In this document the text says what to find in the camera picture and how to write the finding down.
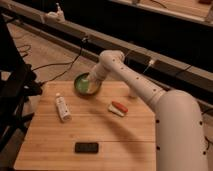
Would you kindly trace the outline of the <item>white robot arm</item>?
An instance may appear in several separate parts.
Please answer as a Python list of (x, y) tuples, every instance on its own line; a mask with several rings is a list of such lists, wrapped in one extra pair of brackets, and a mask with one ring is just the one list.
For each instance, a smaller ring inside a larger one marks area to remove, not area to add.
[(110, 72), (115, 73), (156, 114), (157, 171), (208, 171), (202, 114), (197, 100), (182, 90), (165, 91), (126, 66), (120, 50), (104, 50), (81, 81), (93, 94)]

